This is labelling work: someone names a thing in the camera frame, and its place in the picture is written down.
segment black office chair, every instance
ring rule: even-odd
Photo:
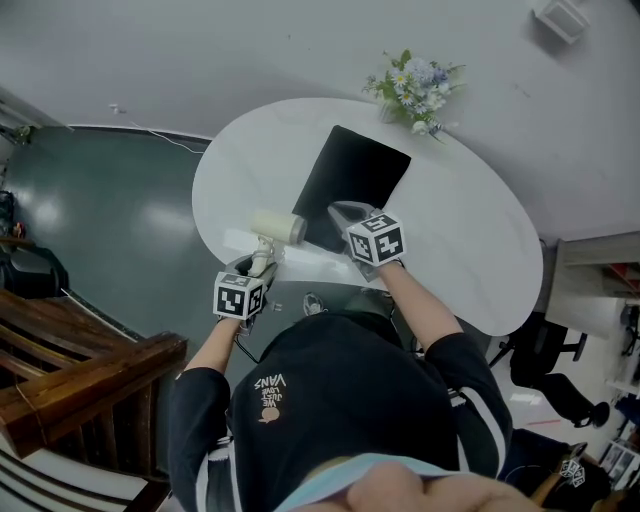
[[[573,352],[578,361],[587,342],[582,334],[578,343],[566,344],[567,328],[547,322],[544,313],[532,313],[520,329],[501,344],[500,353],[489,363],[494,366],[511,350],[511,381],[516,386],[536,389],[544,394],[555,411],[576,428],[601,427],[609,420],[606,402],[592,404],[566,375],[550,373],[562,352]]]

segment wooden stair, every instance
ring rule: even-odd
[[[46,446],[166,481],[155,460],[158,380],[184,354],[175,334],[133,342],[68,297],[0,290],[0,427],[19,456]]]

